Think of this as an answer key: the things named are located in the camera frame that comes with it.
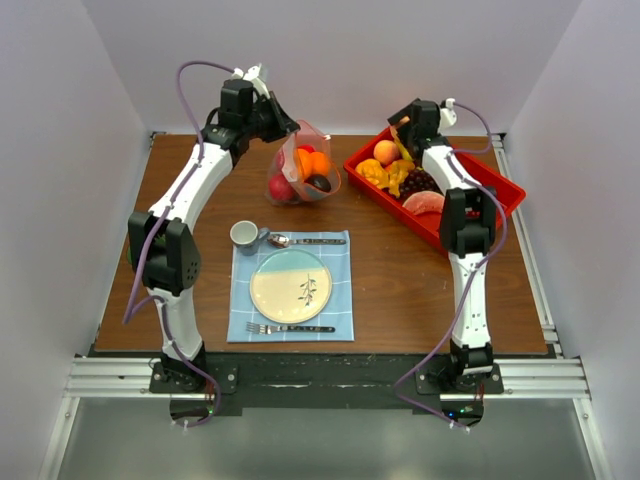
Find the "red apple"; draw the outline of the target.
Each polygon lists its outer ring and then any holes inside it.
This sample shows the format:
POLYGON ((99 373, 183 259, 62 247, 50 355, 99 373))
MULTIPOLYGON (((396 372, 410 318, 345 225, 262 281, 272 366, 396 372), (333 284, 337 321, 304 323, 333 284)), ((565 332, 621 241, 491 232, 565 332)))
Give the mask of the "red apple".
POLYGON ((271 198, 279 203, 288 203, 295 198, 296 192, 283 174, 277 174, 270 178, 268 189, 271 198))
POLYGON ((308 145, 308 144, 298 145, 297 148, 300 150, 304 150, 307 153, 314 153, 316 151, 311 145, 308 145))

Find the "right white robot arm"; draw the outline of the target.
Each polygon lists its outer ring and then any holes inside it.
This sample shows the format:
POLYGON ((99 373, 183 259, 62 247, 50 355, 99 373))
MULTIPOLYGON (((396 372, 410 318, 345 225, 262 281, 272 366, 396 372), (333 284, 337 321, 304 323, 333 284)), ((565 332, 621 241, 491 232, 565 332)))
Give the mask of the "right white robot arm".
POLYGON ((506 238, 496 238, 496 217, 504 210, 495 189, 482 185, 463 167, 461 152, 442 135, 456 123, 459 106, 453 99, 440 103, 415 99, 388 123, 397 128, 401 144, 444 194, 439 241, 450 261, 455 301, 445 336, 450 348, 445 379, 452 390, 466 393, 493 370, 485 279, 488 260, 506 238))

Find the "orange fruit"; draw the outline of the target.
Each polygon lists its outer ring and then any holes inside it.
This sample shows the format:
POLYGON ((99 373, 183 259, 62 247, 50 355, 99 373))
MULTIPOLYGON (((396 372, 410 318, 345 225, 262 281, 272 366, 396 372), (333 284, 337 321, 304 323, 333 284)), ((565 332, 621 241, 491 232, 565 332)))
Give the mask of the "orange fruit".
POLYGON ((322 175, 327 177, 332 169, 332 163, 329 157, 321 152, 315 151, 308 155, 310 175, 322 175))
POLYGON ((310 153, 304 150, 296 150, 299 160, 299 173, 302 181, 305 181, 313 173, 313 162, 310 153))

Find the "orange fruit back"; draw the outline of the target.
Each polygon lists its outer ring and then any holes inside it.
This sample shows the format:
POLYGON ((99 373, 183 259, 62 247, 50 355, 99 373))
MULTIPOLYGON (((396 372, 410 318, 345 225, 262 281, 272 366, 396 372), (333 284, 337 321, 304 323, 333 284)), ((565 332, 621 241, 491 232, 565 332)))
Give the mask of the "orange fruit back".
POLYGON ((308 155, 310 175, 322 175, 327 177, 332 169, 332 163, 329 157, 321 152, 315 151, 308 155))

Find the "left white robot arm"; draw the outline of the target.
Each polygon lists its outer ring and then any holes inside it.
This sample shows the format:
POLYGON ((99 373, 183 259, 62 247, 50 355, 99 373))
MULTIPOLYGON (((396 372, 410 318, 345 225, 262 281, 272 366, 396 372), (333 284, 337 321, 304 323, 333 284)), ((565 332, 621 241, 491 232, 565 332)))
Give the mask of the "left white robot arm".
POLYGON ((208 124, 197 130, 189 160, 169 189, 148 211, 135 211, 129 217, 133 287, 146 289, 145 300, 158 313, 162 381, 185 392, 213 384, 195 318, 193 287, 201 255, 193 230, 209 198, 251 140, 270 143, 298 128, 261 78, 234 76, 224 82, 219 106, 208 124))

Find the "clear zip top bag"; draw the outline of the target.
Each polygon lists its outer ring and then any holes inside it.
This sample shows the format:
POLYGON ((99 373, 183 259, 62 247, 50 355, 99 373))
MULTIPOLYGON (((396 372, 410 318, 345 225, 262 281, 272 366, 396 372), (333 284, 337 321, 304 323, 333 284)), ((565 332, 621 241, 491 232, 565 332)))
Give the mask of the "clear zip top bag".
POLYGON ((331 136, 304 120, 277 150, 268 169, 266 198, 273 205, 318 202, 337 193, 341 176, 331 136))

